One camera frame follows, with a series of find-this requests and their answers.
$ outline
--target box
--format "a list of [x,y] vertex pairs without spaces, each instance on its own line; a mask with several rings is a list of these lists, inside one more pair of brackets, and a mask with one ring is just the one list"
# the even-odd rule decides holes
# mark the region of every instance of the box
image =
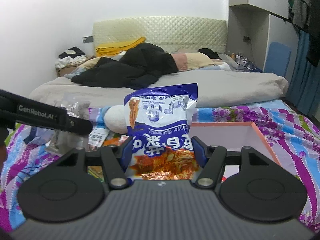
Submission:
[[[220,145],[229,151],[241,151],[243,146],[251,146],[280,165],[272,148],[254,122],[192,123],[189,136],[197,136],[206,145]],[[239,172],[239,166],[226,166],[224,177]]]
[[84,62],[88,61],[89,59],[93,59],[93,58],[94,58],[94,56],[88,56],[88,58],[83,62],[76,63],[76,64],[69,64],[69,65],[66,65],[64,68],[56,68],[57,76],[62,77],[66,74],[70,74],[72,71],[74,71],[81,64],[83,64]]

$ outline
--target bed sheet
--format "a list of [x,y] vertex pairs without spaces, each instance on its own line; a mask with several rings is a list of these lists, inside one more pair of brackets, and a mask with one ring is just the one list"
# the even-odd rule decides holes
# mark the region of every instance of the bed sheet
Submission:
[[[102,109],[90,109],[90,119],[102,122]],[[280,100],[245,106],[197,108],[193,122],[254,122],[275,152],[280,164],[308,192],[300,221],[313,231],[320,229],[320,132],[306,117],[296,114]],[[25,145],[20,136],[24,125],[12,136],[8,160],[1,174],[0,227],[12,231],[25,221],[16,194],[19,186],[58,157],[44,146]]]

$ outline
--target electrical socket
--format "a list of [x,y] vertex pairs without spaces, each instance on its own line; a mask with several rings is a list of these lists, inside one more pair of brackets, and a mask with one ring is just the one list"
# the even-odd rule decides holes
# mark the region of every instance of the electrical socket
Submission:
[[249,42],[250,41],[250,37],[248,36],[243,36],[243,42]]

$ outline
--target wooden nightstand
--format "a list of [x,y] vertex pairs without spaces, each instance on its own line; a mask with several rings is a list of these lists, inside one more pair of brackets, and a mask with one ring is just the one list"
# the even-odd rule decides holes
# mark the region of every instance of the wooden nightstand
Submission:
[[67,66],[65,66],[64,68],[56,68],[56,72],[57,72],[57,76],[58,77],[62,77],[66,74],[71,73],[72,71],[74,71],[77,67],[79,67],[82,63],[88,61],[89,59],[94,58],[94,56],[88,56],[88,59],[86,59],[85,61],[81,62],[81,63],[77,63],[77,64],[69,64]]

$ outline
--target pink box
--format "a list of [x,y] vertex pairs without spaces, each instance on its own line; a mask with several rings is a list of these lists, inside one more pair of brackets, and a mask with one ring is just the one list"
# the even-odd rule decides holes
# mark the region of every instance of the pink box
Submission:
[[[192,123],[189,136],[197,136],[206,145],[220,145],[229,151],[251,146],[280,165],[272,148],[254,122]],[[224,176],[238,173],[239,166],[227,166]]]

